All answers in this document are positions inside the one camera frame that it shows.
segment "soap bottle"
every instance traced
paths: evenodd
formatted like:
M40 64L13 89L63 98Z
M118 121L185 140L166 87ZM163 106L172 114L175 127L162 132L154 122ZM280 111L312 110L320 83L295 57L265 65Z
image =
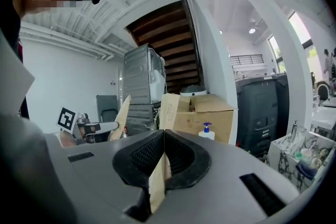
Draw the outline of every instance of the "soap bottle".
M212 140L215 140L215 132L209 130L209 126L211 123L205 122L203 123L205 125L204 130L199 132L198 135L201 137L209 138Z

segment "metal railing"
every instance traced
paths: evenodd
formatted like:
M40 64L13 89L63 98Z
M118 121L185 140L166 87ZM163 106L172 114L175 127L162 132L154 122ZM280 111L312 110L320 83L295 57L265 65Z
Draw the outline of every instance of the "metal railing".
M252 65L254 63L264 63L262 56L262 54L231 56L230 61L233 66Z

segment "cardboard box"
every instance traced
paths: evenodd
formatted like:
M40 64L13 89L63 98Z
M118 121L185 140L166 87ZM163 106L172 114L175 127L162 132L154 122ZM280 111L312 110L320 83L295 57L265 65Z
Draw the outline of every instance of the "cardboard box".
M175 118L173 127L169 129L198 135L204 129L203 123L211 122L209 128L215 132L215 140L228 143L233 112L234 108L215 94L194 97L165 94L161 102L160 123Z

